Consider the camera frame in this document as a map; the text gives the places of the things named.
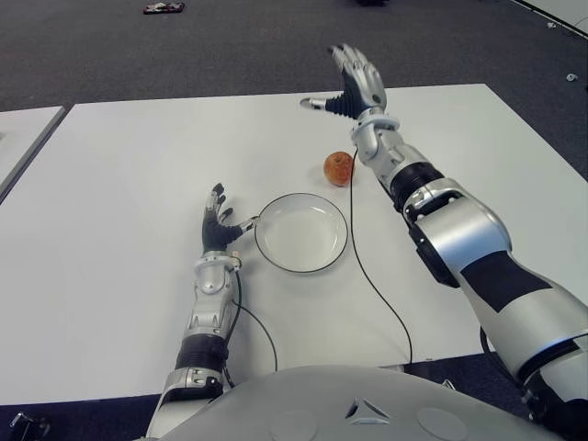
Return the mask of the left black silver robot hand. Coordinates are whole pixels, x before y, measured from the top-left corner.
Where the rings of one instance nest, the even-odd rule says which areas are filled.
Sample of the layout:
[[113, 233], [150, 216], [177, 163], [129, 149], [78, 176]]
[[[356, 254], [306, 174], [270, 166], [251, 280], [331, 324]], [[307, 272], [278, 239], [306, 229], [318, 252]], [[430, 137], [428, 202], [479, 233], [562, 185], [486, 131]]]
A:
[[230, 224], [233, 208], [221, 210], [226, 201], [222, 183], [216, 184], [210, 191], [203, 214], [201, 240], [203, 253], [225, 252], [228, 246], [252, 230], [260, 221], [260, 216], [252, 216], [240, 223]]

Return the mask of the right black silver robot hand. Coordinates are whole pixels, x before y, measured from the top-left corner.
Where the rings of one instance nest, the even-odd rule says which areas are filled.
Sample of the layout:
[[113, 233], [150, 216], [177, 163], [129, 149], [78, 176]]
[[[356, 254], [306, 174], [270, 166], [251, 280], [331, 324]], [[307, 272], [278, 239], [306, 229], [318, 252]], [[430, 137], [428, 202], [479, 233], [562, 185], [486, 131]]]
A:
[[343, 92], [331, 98], [306, 97], [300, 105], [355, 120], [364, 114], [383, 114], [387, 96], [374, 64], [358, 48], [345, 43], [330, 46], [328, 52], [342, 75]]

